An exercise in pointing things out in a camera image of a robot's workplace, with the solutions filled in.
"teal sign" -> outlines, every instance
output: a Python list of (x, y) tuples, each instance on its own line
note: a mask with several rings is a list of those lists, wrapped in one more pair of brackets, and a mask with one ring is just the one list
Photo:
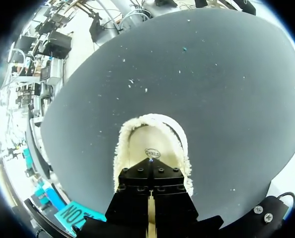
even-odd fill
[(72, 230), (72, 226), (75, 225), (78, 228), (81, 228), (85, 223), (84, 216), (104, 222), (107, 221), (103, 214), (92, 211), (74, 201), (55, 214), (56, 219), (74, 236), (75, 233)]

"fuzzy slipper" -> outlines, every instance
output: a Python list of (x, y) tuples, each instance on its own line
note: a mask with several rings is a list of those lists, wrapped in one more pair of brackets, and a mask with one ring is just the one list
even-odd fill
[(155, 158), (172, 168), (179, 168), (184, 175), (186, 191), (193, 195), (187, 138), (178, 122), (168, 116), (148, 114), (122, 125), (113, 162), (114, 192), (119, 186), (121, 170), (146, 158)]

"black cable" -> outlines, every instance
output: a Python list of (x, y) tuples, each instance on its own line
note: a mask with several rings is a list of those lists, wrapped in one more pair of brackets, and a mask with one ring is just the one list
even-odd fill
[(46, 231), (44, 231), (43, 229), (39, 229), (39, 230), (36, 232), (35, 237), (38, 238), (38, 236), (39, 236), (39, 234), (40, 234), (41, 232), (45, 232), (45, 233), (46, 233)]
[(295, 194), (293, 192), (285, 192), (285, 193), (279, 195), (277, 197), (277, 199), (280, 199), (280, 198), (282, 198), (284, 196), (291, 196), (293, 198), (293, 208), (295, 208)]

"teal object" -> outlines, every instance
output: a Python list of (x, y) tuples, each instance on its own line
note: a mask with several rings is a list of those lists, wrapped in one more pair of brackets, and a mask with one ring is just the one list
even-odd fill
[(42, 205), (46, 205), (47, 203), (49, 203), (49, 199), (46, 196), (44, 189), (40, 188), (37, 191), (35, 191), (35, 196), (38, 197)]
[(23, 154), (26, 161), (27, 169), (33, 168), (33, 159), (32, 159), (32, 156), (30, 155), (29, 149), (28, 148), (24, 149)]
[(56, 219), (73, 236), (75, 236), (75, 233), (72, 230), (72, 226), (75, 225), (78, 228), (81, 228), (85, 223), (85, 219), (83, 218), (84, 216), (88, 216), (104, 222), (107, 221), (103, 214), (92, 211), (74, 201), (72, 201), (70, 204), (68, 204), (62, 210), (55, 214)]

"cable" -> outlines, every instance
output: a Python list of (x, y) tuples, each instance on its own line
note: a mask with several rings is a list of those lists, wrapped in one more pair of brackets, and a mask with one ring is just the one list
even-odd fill
[(39, 229), (39, 230), (36, 232), (35, 237), (38, 238), (38, 236), (39, 236), (39, 234), (40, 234), (41, 232), (45, 232), (45, 233), (46, 233), (46, 231), (44, 231), (43, 229)]
[(107, 21), (106, 23), (103, 24), (103, 28), (104, 29), (109, 29), (109, 30), (115, 30), (116, 28), (106, 28), (105, 26), (112, 20)]
[(23, 55), (23, 57), (24, 57), (23, 66), (22, 66), (22, 69), (20, 70), (20, 72), (18, 73), (18, 76), (15, 77), (15, 78), (12, 78), (11, 81), (10, 81), (9, 83), (7, 83), (6, 85), (4, 85), (4, 86), (1, 88), (1, 90), (2, 90), (3, 88), (5, 88), (5, 87), (9, 86), (11, 83), (13, 83), (13, 82), (15, 81), (15, 79), (17, 79), (17, 78), (21, 75), (21, 73), (23, 72), (23, 70), (24, 70), (24, 68), (25, 68), (25, 67), (24, 67), (24, 64), (25, 64), (25, 62), (26, 62), (26, 55), (25, 55), (24, 51), (22, 51), (21, 49), (13, 49), (13, 51), (20, 52), (20, 53)]
[(284, 196), (291, 196), (293, 198), (293, 208), (295, 208), (295, 194), (293, 192), (285, 192), (285, 193), (279, 195), (277, 197), (277, 199), (280, 199), (280, 198), (282, 198)]
[(114, 18), (111, 16), (111, 14), (109, 13), (108, 9), (106, 9), (106, 7), (102, 4), (102, 2), (100, 0), (97, 0), (97, 2), (101, 5), (101, 7), (106, 11), (106, 13), (109, 15), (110, 19), (112, 20), (114, 26), (117, 28), (118, 31), (121, 31), (121, 28), (118, 26), (118, 24), (116, 23), (116, 21), (114, 20)]
[(135, 12), (135, 13), (132, 13), (130, 15), (126, 15), (120, 22), (120, 27), (122, 29), (122, 26), (123, 26), (123, 23), (125, 21), (125, 19), (127, 19), (128, 17), (131, 17), (131, 16), (135, 16), (135, 15), (140, 15), (140, 16), (144, 16), (146, 17), (147, 20), (149, 20), (149, 17), (147, 15), (145, 15), (144, 13), (141, 13), (141, 12)]

